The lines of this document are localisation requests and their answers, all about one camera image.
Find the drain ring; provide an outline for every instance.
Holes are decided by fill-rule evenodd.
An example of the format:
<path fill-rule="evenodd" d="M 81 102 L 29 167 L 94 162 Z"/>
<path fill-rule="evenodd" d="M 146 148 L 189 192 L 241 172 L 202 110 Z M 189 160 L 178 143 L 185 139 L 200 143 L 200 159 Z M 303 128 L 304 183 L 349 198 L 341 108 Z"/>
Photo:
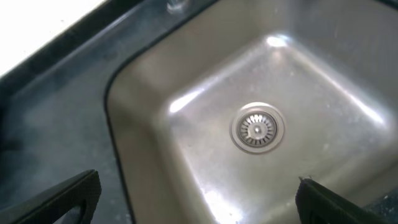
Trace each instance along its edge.
<path fill-rule="evenodd" d="M 271 105 L 249 103 L 237 113 L 231 124 L 235 144 L 250 153 L 262 153 L 275 148 L 284 135 L 281 113 Z"/>

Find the kitchen sink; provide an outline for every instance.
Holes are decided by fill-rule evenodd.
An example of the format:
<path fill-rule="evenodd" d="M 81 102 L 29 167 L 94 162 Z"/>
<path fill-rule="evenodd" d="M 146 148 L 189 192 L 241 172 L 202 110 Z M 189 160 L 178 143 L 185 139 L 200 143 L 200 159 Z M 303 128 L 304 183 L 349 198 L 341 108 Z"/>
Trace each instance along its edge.
<path fill-rule="evenodd" d="M 359 206 L 398 187 L 398 13 L 224 0 L 123 67 L 106 99 L 138 223 L 300 223 L 299 177 Z"/>

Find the metal drain cover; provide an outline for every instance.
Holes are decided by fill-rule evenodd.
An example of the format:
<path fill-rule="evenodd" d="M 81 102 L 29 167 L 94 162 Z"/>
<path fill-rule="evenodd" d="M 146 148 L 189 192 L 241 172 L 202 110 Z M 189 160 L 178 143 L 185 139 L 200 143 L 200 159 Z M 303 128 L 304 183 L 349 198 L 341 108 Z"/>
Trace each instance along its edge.
<path fill-rule="evenodd" d="M 235 144 L 251 153 L 267 152 L 282 140 L 284 122 L 280 112 L 266 103 L 250 103 L 236 114 L 231 125 Z"/>

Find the drain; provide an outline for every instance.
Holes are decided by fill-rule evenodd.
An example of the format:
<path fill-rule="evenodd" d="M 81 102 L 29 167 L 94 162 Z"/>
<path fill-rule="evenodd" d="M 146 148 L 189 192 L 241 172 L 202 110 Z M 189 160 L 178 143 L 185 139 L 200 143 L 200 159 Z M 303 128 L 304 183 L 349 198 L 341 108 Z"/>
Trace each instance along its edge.
<path fill-rule="evenodd" d="M 252 153 L 267 152 L 278 145 L 284 135 L 280 112 L 266 103 L 250 103 L 236 114 L 231 125 L 235 144 Z"/>

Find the sink basin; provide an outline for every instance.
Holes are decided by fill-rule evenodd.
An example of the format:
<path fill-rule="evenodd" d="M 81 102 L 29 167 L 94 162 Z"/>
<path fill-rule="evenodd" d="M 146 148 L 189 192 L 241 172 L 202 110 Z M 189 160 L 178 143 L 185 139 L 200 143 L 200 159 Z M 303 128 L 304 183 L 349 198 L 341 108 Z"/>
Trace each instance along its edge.
<path fill-rule="evenodd" d="M 396 24 L 370 0 L 224 0 L 123 67 L 106 107 L 136 221 L 300 223 L 299 177 L 359 206 L 398 187 Z"/>

